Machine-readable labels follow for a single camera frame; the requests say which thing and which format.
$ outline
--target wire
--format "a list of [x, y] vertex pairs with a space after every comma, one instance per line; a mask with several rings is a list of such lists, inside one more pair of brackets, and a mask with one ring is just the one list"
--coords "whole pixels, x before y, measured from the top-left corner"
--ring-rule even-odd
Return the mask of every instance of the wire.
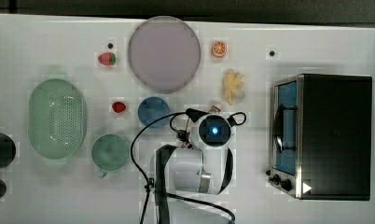
[[171, 119], [170, 119], [170, 128], [171, 128], [171, 130], [173, 130], [174, 132], [176, 132], [176, 133], [181, 133], [180, 132], [180, 130], [176, 130], [174, 127], [173, 127], [173, 121], [174, 121], [174, 119], [176, 118], [176, 117], [178, 117], [179, 115], [182, 115], [182, 114], [177, 114], [177, 113], [175, 113], [176, 115], [174, 115]]
[[241, 122], [241, 123], [237, 123], [237, 122], [236, 122], [236, 126], [240, 126], [240, 125], [245, 124], [245, 122], [246, 122], [246, 114], [245, 114], [244, 112], [237, 112], [237, 113], [232, 114], [232, 115], [230, 115], [230, 116], [231, 116], [231, 117], [234, 117], [234, 116], [236, 116], [236, 115], [243, 115], [243, 122]]
[[165, 195], [167, 197], [170, 197], [170, 198], [175, 198], [175, 199], [187, 201], [187, 202], [190, 202], [190, 203], [200, 203], [200, 204], [204, 204], [204, 205], [207, 205], [207, 206], [214, 207], [216, 209], [219, 209], [219, 210], [229, 214], [231, 216], [231, 221], [234, 222], [236, 220], [236, 216], [234, 216], [234, 214], [229, 209], [224, 208], [224, 207], [219, 206], [219, 205], [216, 205], [214, 203], [208, 203], [208, 202], [203, 202], [203, 201], [199, 201], [199, 200], [195, 200], [195, 199], [189, 199], [189, 198], [185, 198], [185, 197], [182, 197], [182, 196], [179, 196], [179, 195], [176, 195], [176, 194], [172, 194], [172, 193], [168, 193], [168, 192], [165, 192]]
[[141, 215], [141, 224], [144, 223], [144, 216], [145, 216], [145, 213], [146, 213], [147, 201], [149, 201], [149, 193], [150, 193], [150, 190], [146, 191], [146, 198], [145, 198], [144, 208], [142, 210], [142, 215]]
[[185, 133], [188, 132], [188, 122], [190, 121], [190, 118], [187, 118], [187, 127], [185, 128]]
[[156, 119], [154, 121], [152, 121], [151, 123], [149, 123], [148, 125], [145, 126], [145, 128], [143, 128], [134, 138], [134, 140], [132, 141], [132, 146], [130, 147], [130, 154], [132, 155], [132, 163], [134, 163], [134, 165], [138, 168], [139, 172], [141, 172], [141, 174], [144, 176], [145, 178], [145, 181], [146, 181], [146, 199], [145, 199], [145, 204], [144, 204], [144, 209], [143, 209], [143, 213], [141, 215], [141, 221], [140, 223], [143, 224], [144, 223], [144, 215], [145, 215], [145, 212], [146, 212], [146, 207], [147, 207], [147, 202], [148, 202], [148, 199], [149, 199], [149, 193], [150, 193], [150, 185], [153, 185], [153, 182], [151, 180], [149, 180], [149, 178], [147, 177], [145, 171], [141, 168], [141, 166], [138, 165], [138, 163], [136, 162], [135, 158], [134, 158], [134, 154], [133, 154], [133, 148], [134, 148], [134, 144], [136, 142], [136, 140], [138, 139], [138, 137], [141, 135], [141, 133], [144, 132], [144, 130], [146, 130], [148, 127], [150, 127], [150, 125], [162, 120], [162, 119], [166, 119], [166, 118], [169, 118], [171, 116], [179, 116], [179, 115], [182, 115], [182, 114], [186, 114], [185, 112], [179, 112], [179, 113], [173, 113], [173, 114], [169, 114], [167, 116], [163, 116], [159, 119]]

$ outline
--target oven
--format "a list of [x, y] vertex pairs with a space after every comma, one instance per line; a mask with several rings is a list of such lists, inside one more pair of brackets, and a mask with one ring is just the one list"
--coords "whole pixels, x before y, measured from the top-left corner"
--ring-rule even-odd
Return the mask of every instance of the oven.
[[302, 74], [272, 95], [271, 185], [301, 200], [368, 201], [371, 77]]

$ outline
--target white tabletop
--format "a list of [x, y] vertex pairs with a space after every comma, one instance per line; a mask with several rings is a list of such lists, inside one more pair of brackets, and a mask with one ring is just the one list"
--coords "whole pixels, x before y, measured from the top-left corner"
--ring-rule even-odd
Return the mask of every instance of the white tabletop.
[[[173, 112], [206, 110], [212, 100], [228, 112], [243, 111], [230, 147], [235, 157], [233, 180], [221, 195], [193, 195], [221, 203], [240, 224], [375, 223], [375, 29], [188, 22], [201, 42], [201, 65], [193, 80], [171, 94], [157, 94], [132, 73], [127, 45], [142, 20], [0, 15], [0, 132], [12, 137], [18, 154], [0, 169], [7, 194], [0, 200], [0, 224], [138, 223], [145, 181], [129, 163], [119, 172], [98, 177], [90, 157], [96, 137], [142, 128], [136, 109], [157, 95]], [[224, 40], [227, 57], [214, 60], [211, 43]], [[111, 41], [118, 61], [101, 67], [96, 57]], [[269, 51], [276, 55], [270, 57]], [[246, 97], [227, 105], [222, 78], [233, 68], [245, 74]], [[371, 197], [369, 202], [299, 201], [270, 186], [270, 90], [274, 80], [300, 73], [370, 75], [374, 80]], [[28, 101], [40, 82], [63, 77], [77, 86], [88, 104], [88, 133], [81, 148], [65, 161], [45, 161], [28, 141]], [[128, 109], [112, 112], [115, 100]], [[177, 122], [179, 127], [183, 120]], [[149, 130], [136, 156], [148, 169], [154, 151], [174, 140], [168, 128]]]

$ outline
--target green basket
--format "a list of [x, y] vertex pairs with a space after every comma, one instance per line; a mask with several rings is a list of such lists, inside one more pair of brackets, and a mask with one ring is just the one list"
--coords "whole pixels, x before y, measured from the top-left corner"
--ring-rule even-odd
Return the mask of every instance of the green basket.
[[73, 154], [86, 136], [87, 108], [80, 91], [68, 81], [50, 79], [31, 94], [28, 136], [33, 148], [48, 159]]

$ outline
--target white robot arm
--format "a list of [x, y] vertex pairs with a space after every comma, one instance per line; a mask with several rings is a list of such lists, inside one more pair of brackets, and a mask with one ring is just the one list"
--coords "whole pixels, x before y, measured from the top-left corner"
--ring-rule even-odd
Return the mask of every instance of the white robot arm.
[[[208, 216], [205, 211], [187, 210], [190, 205], [169, 198], [188, 201], [177, 196], [177, 190], [219, 194], [226, 188], [233, 170], [229, 141], [236, 132], [235, 126], [243, 124], [246, 115], [237, 113], [244, 115], [244, 121], [238, 124], [234, 115], [225, 113], [207, 114], [188, 109], [186, 114], [193, 121], [190, 133], [186, 133], [189, 147], [166, 145], [159, 148], [151, 160], [150, 176], [154, 180], [159, 223], [233, 223], [234, 220], [216, 214]], [[220, 206], [216, 208], [230, 213]]]

